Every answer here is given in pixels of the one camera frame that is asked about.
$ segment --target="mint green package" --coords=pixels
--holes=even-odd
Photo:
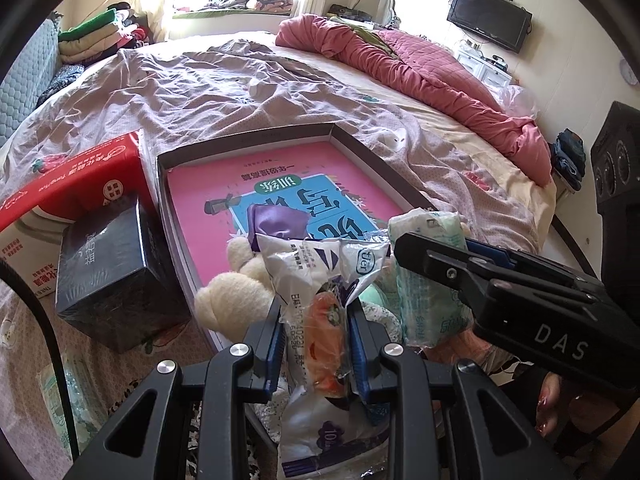
[[[459,249],[466,249],[458,213],[414,209],[389,220],[392,244],[405,233],[416,233]],[[396,264],[400,323],[404,343],[434,348],[462,332],[472,322],[472,314],[449,287],[428,280]]]
[[[83,452],[84,448],[107,421],[107,411],[98,400],[94,383],[82,358],[68,358],[66,354],[63,354],[62,363],[71,400],[71,410],[76,424],[78,447],[80,452]],[[66,430],[65,415],[62,410],[62,402],[60,401],[53,366],[47,365],[44,367],[36,375],[36,378],[60,444],[62,444],[62,447],[71,458],[69,435]]]

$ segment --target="plush toy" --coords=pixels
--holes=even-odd
[[[233,238],[226,257],[232,272],[217,275],[198,291],[195,315],[202,326],[239,343],[251,323],[267,317],[274,291],[262,256],[254,255],[247,238]]]

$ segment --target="tufted headboard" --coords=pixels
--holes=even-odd
[[[58,67],[58,28],[47,19],[0,84],[0,146],[36,107]]]

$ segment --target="pink quilt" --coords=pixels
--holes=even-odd
[[[337,59],[436,108],[489,142],[539,186],[549,183],[549,147],[533,119],[512,118],[499,111],[491,95],[482,95],[477,85],[462,76],[464,67],[433,43],[425,41],[430,46],[423,46],[402,33],[390,34],[389,41],[399,49],[401,59],[367,44],[347,25],[302,14],[280,24],[275,43]]]

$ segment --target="tv screen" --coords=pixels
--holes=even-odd
[[[519,52],[531,24],[531,13],[508,0],[452,0],[447,20]]]

